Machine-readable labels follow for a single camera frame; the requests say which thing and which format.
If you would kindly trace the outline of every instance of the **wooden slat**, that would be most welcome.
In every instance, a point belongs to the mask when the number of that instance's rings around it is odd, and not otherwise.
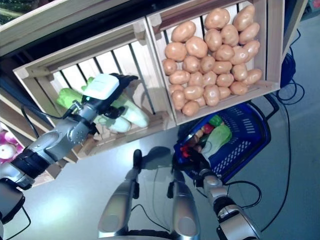
[[[240,2],[243,2],[243,0],[190,0],[183,2],[157,13],[160,14],[162,19],[157,29],[163,31],[184,21],[206,15],[215,8],[227,8]]]
[[[59,112],[50,102],[50,99],[40,88],[38,82],[34,78],[25,78],[22,79],[19,75],[16,74],[16,77],[20,80],[20,83],[23,85],[28,94],[32,97],[33,101],[37,104],[41,111],[51,114],[51,115],[59,115]],[[57,120],[48,118],[49,122],[55,126]]]
[[[65,47],[29,64],[16,68],[14,72],[18,76],[21,75],[21,77],[24,76],[22,73],[26,71],[25,69],[48,67],[51,72],[55,72],[131,43],[135,40],[133,24],[141,20],[142,19],[129,22]]]
[[[268,31],[267,31],[267,81],[277,83],[280,87],[281,65],[283,53],[285,1],[268,1]]]
[[[9,93],[7,93],[5,90],[3,90],[2,88],[0,88],[0,100],[3,101],[8,106],[10,106],[13,110],[15,110],[21,116],[23,115],[21,112],[21,103],[17,101],[14,97],[12,97]],[[49,124],[44,122],[42,119],[40,119],[37,115],[35,115],[31,111],[27,112],[27,116],[35,126],[39,127],[45,132],[50,131],[50,129],[52,128]]]
[[[37,83],[41,86],[41,88],[44,90],[45,95],[48,96],[50,99],[50,103],[53,104],[53,107],[57,113],[51,114],[53,116],[61,117],[65,112],[66,109],[63,106],[60,106],[57,104],[57,99],[59,97],[58,93],[56,92],[54,86],[50,83],[51,80],[54,80],[54,77],[52,74],[48,76],[39,76],[36,78]],[[53,122],[57,122],[56,119],[50,118]]]
[[[21,133],[22,135],[26,136],[28,139],[35,141],[36,136],[32,131],[31,127],[25,120],[23,116],[5,104],[2,100],[0,100],[0,121],[3,122],[8,127],[14,129],[15,131]],[[45,132],[35,126],[35,129],[39,133],[39,135],[44,134]]]
[[[0,26],[0,56],[129,0],[55,0]]]
[[[151,121],[148,127],[136,128],[125,134],[118,134],[116,136],[110,137],[109,139],[103,139],[99,141],[96,144],[96,147],[94,147],[88,155],[96,155],[108,149],[112,149],[123,144],[130,143],[134,140],[165,130],[163,124],[164,120],[162,119],[162,117],[154,118],[155,120]]]
[[[297,0],[292,15],[289,20],[288,27],[283,36],[283,52],[282,61],[285,59],[290,44],[294,40],[301,17],[304,14],[308,0]]]
[[[260,30],[256,36],[256,39],[260,42],[260,48],[257,55],[255,55],[254,58],[251,60],[253,62],[253,66],[249,69],[260,69],[263,72],[263,78],[267,79],[267,3],[265,0],[254,0],[253,5],[255,7],[254,21],[260,25]]]

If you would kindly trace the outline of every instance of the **robotic hand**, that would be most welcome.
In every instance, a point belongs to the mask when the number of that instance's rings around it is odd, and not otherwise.
[[[196,173],[196,187],[203,187],[209,204],[218,218],[216,229],[221,240],[258,240],[260,231],[243,209],[228,196],[227,188],[211,170],[204,156],[193,148],[188,149],[189,162],[179,163],[173,159],[173,167],[181,171],[193,170]]]
[[[81,104],[75,101],[54,129],[40,136],[12,162],[0,165],[0,239],[2,224],[12,220],[25,202],[17,187],[31,188],[37,176],[86,140],[88,134],[94,134],[93,121],[98,115],[118,118],[125,108],[111,104],[136,79],[116,73],[98,75],[84,91]]]

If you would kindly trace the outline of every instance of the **black cable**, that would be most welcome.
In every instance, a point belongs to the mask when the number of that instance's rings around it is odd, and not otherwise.
[[[21,112],[22,112],[22,115],[24,116],[25,120],[28,122],[30,128],[32,129],[32,131],[34,132],[34,135],[36,138],[39,138],[39,133],[37,132],[35,126],[33,125],[33,123],[30,121],[29,117],[27,116],[26,112],[25,112],[25,108],[24,106],[22,105],[21,106]]]
[[[299,38],[301,37],[301,32],[299,31],[299,29],[297,28],[296,30],[297,30],[299,36],[290,44],[290,46],[293,45],[296,41],[298,41]]]
[[[24,229],[22,229],[21,231],[17,232],[15,235],[13,235],[13,236],[11,236],[11,237],[7,238],[6,240],[13,239],[14,237],[16,237],[17,235],[19,235],[20,233],[22,233],[24,230],[26,230],[26,229],[31,225],[31,219],[30,219],[30,217],[29,217],[29,215],[28,215],[27,211],[25,210],[25,208],[24,208],[24,207],[22,207],[22,210],[23,210],[23,212],[24,212],[24,214],[25,214],[26,218],[27,218],[27,219],[28,219],[28,221],[29,221],[28,225],[27,225]]]
[[[279,101],[279,102],[284,107],[284,110],[285,110],[285,113],[286,113],[286,117],[287,117],[287,122],[288,122],[288,149],[289,149],[288,175],[287,175],[287,181],[286,181],[286,187],[285,187],[285,194],[284,194],[284,198],[283,198],[283,201],[281,203],[281,206],[278,209],[278,211],[276,212],[276,214],[274,215],[274,217],[270,220],[270,222],[261,230],[261,232],[265,231],[274,222],[274,220],[278,217],[278,215],[280,214],[282,208],[284,207],[284,205],[286,203],[287,196],[288,196],[288,191],[289,191],[289,185],[290,185],[290,173],[291,173],[291,162],[292,162],[290,117],[289,117],[289,113],[288,113],[286,105],[284,103],[282,103],[281,101]]]
[[[249,185],[255,187],[255,189],[258,191],[258,198],[257,198],[257,200],[256,200],[254,203],[250,204],[250,205],[240,206],[242,209],[253,208],[253,207],[257,206],[257,205],[260,203],[261,198],[262,198],[262,191],[261,191],[260,187],[258,187],[258,185],[254,184],[253,182],[244,181],[244,180],[232,181],[232,182],[226,183],[225,185],[226,185],[226,186],[231,186],[231,185],[234,185],[234,184],[249,184]]]
[[[297,104],[298,102],[300,102],[300,101],[304,98],[305,93],[306,93],[305,88],[304,88],[301,84],[296,83],[296,81],[295,81],[294,79],[291,79],[291,81],[292,81],[292,82],[289,82],[289,83],[287,84],[287,85],[294,85],[294,93],[293,93],[293,95],[292,95],[291,97],[289,97],[289,98],[282,98],[282,97],[280,97],[280,91],[281,91],[281,89],[278,90],[278,91],[276,91],[275,94],[272,94],[272,95],[275,96],[276,99],[277,99],[282,105],[284,105],[284,106]],[[297,94],[297,86],[299,86],[299,87],[301,88],[301,90],[302,90],[302,95],[301,95],[301,97],[300,97],[298,100],[294,101],[294,102],[286,102],[286,101],[289,101],[289,100],[293,99],[293,98],[296,96],[296,94]]]
[[[258,185],[254,184],[253,182],[250,182],[250,181],[244,181],[244,180],[239,180],[239,181],[232,181],[232,182],[229,182],[229,183],[226,183],[225,185],[228,186],[228,190],[227,190],[227,193],[226,193],[226,196],[228,197],[229,195],[229,189],[230,189],[230,186],[231,185],[234,185],[234,184],[249,184],[253,187],[255,187],[258,191],[258,198],[257,200],[250,204],[250,205],[246,205],[246,206],[241,206],[242,209],[249,209],[249,208],[253,208],[255,206],[257,206],[261,199],[262,199],[262,191],[260,189],[260,187],[258,187]],[[201,192],[198,188],[196,188],[197,192],[200,193],[202,196],[204,196],[206,199],[208,198],[203,192]]]
[[[141,204],[137,204],[137,205],[135,205],[135,206],[131,209],[131,212],[132,212],[136,207],[138,207],[138,206],[142,208],[142,210],[143,210],[143,212],[144,212],[145,216],[146,216],[146,217],[147,217],[147,218],[148,218],[152,223],[154,223],[155,225],[159,226],[160,228],[162,228],[162,229],[164,229],[164,230],[166,230],[166,231],[170,232],[170,230],[169,230],[168,228],[166,228],[166,227],[164,227],[164,226],[160,225],[159,223],[156,223],[155,221],[153,221],[153,220],[148,216],[148,214],[147,214],[147,212],[146,212],[146,210],[145,210],[144,206],[142,206]]]
[[[40,111],[39,109],[37,109],[36,107],[34,106],[30,106],[30,105],[23,105],[22,106],[23,108],[27,108],[29,110],[32,110],[32,111],[36,111],[37,113],[43,115],[43,116],[46,116],[46,117],[49,117],[49,118],[52,118],[52,119],[62,119],[61,116],[53,116],[53,115],[50,115],[48,113],[45,113],[43,111]]]
[[[292,44],[294,44],[300,37],[301,37],[301,33],[300,31],[297,29],[298,31],[298,38],[296,40],[294,40],[291,45],[290,45],[290,51],[291,51],[291,56],[292,58],[294,58],[294,53],[293,53],[293,50],[291,48]],[[288,109],[286,106],[288,105],[293,105],[293,104],[296,104],[298,102],[300,102],[302,100],[302,98],[305,96],[305,89],[304,87],[299,84],[299,83],[296,83],[294,79],[291,79],[292,83],[289,83],[289,84],[293,84],[294,87],[295,87],[295,90],[294,90],[294,93],[291,97],[289,98],[282,98],[279,96],[279,91],[276,91],[276,94],[272,94],[273,96],[276,97],[276,99],[279,101],[280,104],[283,105],[284,107],[284,110],[285,110],[285,113],[286,113],[286,118],[287,118],[287,122],[288,122],[288,151],[289,151],[289,164],[288,164],[288,175],[287,175],[287,181],[286,181],[286,187],[285,187],[285,193],[284,193],[284,198],[283,198],[283,201],[280,205],[280,208],[278,209],[278,211],[276,212],[276,214],[274,215],[274,217],[270,220],[270,222],[261,230],[261,232],[265,231],[273,222],[274,220],[278,217],[278,215],[280,214],[282,208],[284,207],[285,203],[286,203],[286,200],[287,200],[287,197],[288,197],[288,191],[289,191],[289,186],[290,186],[290,174],[291,174],[291,164],[292,164],[292,148],[291,148],[291,129],[290,129],[290,117],[289,117],[289,112],[288,112]],[[302,96],[296,100],[295,102],[289,102],[289,103],[286,103],[285,101],[288,101],[288,100],[291,100],[293,99],[296,94],[297,94],[297,91],[296,91],[296,88],[297,86],[299,86],[301,89],[302,89]]]
[[[202,196],[204,196],[206,199],[208,198],[203,192],[201,192],[198,188],[196,188],[196,190],[198,191],[198,193],[200,193]]]
[[[37,112],[37,113],[39,113],[39,114],[41,114],[43,116],[52,118],[52,119],[62,119],[62,117],[60,117],[60,116],[53,116],[53,115],[50,115],[50,114],[45,113],[43,111],[40,111],[39,109],[35,108],[34,106],[22,105],[21,106],[22,115],[24,116],[24,118],[28,122],[28,124],[30,125],[30,128],[33,130],[34,135],[35,135],[36,138],[39,138],[39,133],[37,132],[34,124],[31,122],[31,120],[29,119],[28,115],[26,114],[25,108],[27,108],[27,109],[29,109],[29,110],[31,110],[33,112]]]

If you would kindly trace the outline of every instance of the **produce display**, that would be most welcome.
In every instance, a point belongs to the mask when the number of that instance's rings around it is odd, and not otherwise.
[[[11,162],[24,148],[17,142],[15,136],[0,124],[0,164]]]
[[[93,77],[90,77],[87,80],[87,84],[89,85],[94,80]],[[82,86],[82,90],[84,91],[88,85]],[[73,101],[77,100],[79,103],[82,101],[82,94],[71,89],[71,88],[62,88],[59,92],[59,96],[56,102],[62,107],[68,109],[73,104]],[[149,124],[149,117],[143,112],[138,106],[136,106],[130,98],[122,93],[118,99],[116,99],[112,104],[113,107],[125,107],[124,113],[116,118],[111,119],[104,115],[99,115],[94,119],[94,123],[105,126],[110,129],[114,133],[126,133],[128,132],[132,124],[137,125],[138,127],[145,128]]]
[[[262,78],[260,69],[246,66],[260,48],[255,40],[260,25],[254,16],[255,7],[248,5],[228,24],[228,10],[216,8],[205,18],[203,39],[194,36],[196,25],[192,21],[173,30],[162,64],[176,110],[194,116],[200,108],[216,106],[231,94],[246,94],[248,87]]]
[[[188,148],[193,148],[208,160],[224,144],[228,143],[231,137],[230,128],[224,124],[219,115],[215,115],[180,148],[180,151],[182,156],[187,158]]]

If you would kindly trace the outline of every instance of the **blue shopping basket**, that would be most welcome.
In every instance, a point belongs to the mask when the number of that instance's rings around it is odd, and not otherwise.
[[[180,150],[181,146],[208,123],[214,115],[218,114],[230,128],[232,138],[218,152],[210,156],[209,161],[213,172],[226,183],[271,141],[268,119],[279,110],[279,105],[269,94],[265,95],[265,98],[273,107],[273,111],[268,116],[265,116],[251,101],[248,101],[212,113],[196,120],[196,122],[182,125],[178,133],[180,140],[174,146],[178,161],[184,162]],[[186,173],[193,178],[192,171]]]

